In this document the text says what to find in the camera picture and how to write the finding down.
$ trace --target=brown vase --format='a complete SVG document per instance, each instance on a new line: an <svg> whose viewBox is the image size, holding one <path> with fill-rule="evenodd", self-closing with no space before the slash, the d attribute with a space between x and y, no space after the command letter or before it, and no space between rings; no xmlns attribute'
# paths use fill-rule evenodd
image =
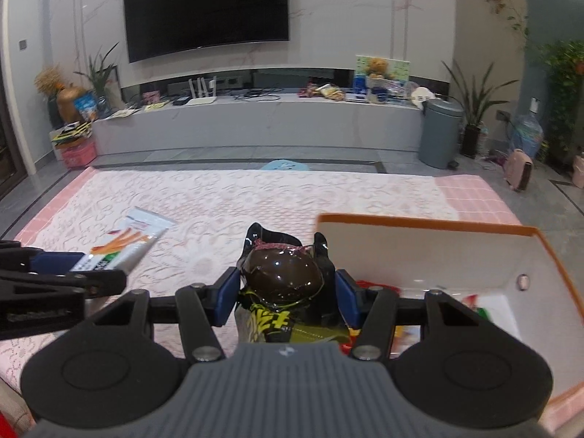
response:
<svg viewBox="0 0 584 438"><path fill-rule="evenodd" d="M58 93L57 106L59 107L61 118L66 124L83 120L73 102L85 93L87 91L83 87L74 86L73 84Z"/></svg>

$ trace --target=dried flower arrangement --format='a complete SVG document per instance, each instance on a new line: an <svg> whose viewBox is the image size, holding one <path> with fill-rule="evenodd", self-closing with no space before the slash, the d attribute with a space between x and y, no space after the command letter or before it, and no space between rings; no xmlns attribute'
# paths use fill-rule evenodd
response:
<svg viewBox="0 0 584 438"><path fill-rule="evenodd" d="M34 79L34 86L47 97L54 97L65 88L59 66L50 66L43 69Z"/></svg>

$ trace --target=television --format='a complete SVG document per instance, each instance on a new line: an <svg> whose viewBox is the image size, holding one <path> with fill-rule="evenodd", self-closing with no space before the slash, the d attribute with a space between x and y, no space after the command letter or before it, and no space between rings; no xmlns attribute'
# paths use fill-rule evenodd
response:
<svg viewBox="0 0 584 438"><path fill-rule="evenodd" d="M288 0L124 0L130 62L224 44L287 41Z"/></svg>

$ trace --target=pink patterned rug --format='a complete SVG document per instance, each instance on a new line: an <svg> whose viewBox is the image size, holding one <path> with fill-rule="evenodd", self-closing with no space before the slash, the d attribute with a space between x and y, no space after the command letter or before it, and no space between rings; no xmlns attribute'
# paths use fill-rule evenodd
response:
<svg viewBox="0 0 584 438"><path fill-rule="evenodd" d="M478 176L433 178L346 172L99 171L88 168L17 235L46 250L88 251L131 207L176 220L128 278L128 288L171 295L211 284L235 264L253 222L309 243L322 212L519 223ZM215 331L227 353L233 318ZM175 325L156 326L157 342L182 355ZM26 360L52 334L0 342L0 377L15 389Z"/></svg>

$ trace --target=potted plant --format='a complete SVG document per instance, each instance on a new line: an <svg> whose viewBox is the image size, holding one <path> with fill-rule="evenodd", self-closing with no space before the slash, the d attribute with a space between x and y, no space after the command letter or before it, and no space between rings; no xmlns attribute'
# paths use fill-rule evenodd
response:
<svg viewBox="0 0 584 438"><path fill-rule="evenodd" d="M109 116L112 112L109 102L107 101L106 84L114 65L110 64L109 66L106 66L105 61L110 53L116 49L118 44L119 42L116 42L115 45L106 52L105 56L102 56L99 52L97 53L97 56L95 56L95 59L92 59L91 55L89 56L89 74L75 71L75 74L86 77L93 86L93 93L97 98L97 110L100 116Z"/></svg>
<svg viewBox="0 0 584 438"><path fill-rule="evenodd" d="M477 81L473 75L472 85L470 86L471 89L469 89L469 84L466 82L466 79L462 74L462 70L456 61L454 61L454 70L450 69L444 61L442 61L442 64L444 64L446 69L448 69L452 80L460 92L459 99L456 97L452 98L460 103L462 105L462 109L464 110L464 119L466 125L464 127L464 135L462 137L460 154L468 156L469 158L474 158L477 155L477 143L479 134L481 133L481 124L483 123L483 116L485 115L485 112L487 112L487 110L493 105L501 105L509 102L508 100L491 100L491 97L496 92L496 90L504 86L509 86L510 84L515 84L518 79L509 80L498 86L487 87L489 75L491 75L491 71L495 65L495 63L492 62L489 65L487 72L485 72L483 75L481 85L477 87Z"/></svg>
<svg viewBox="0 0 584 438"><path fill-rule="evenodd" d="M51 66L43 69L39 75L34 78L34 86L37 90L47 96L47 111L49 120L56 130L63 126L63 120L59 115L57 106L57 94L65 85L62 82L61 71L58 66Z"/></svg>
<svg viewBox="0 0 584 438"><path fill-rule="evenodd" d="M551 158L569 165L580 154L575 140L578 103L584 83L584 41L572 39L539 48L548 72L548 125Z"/></svg>

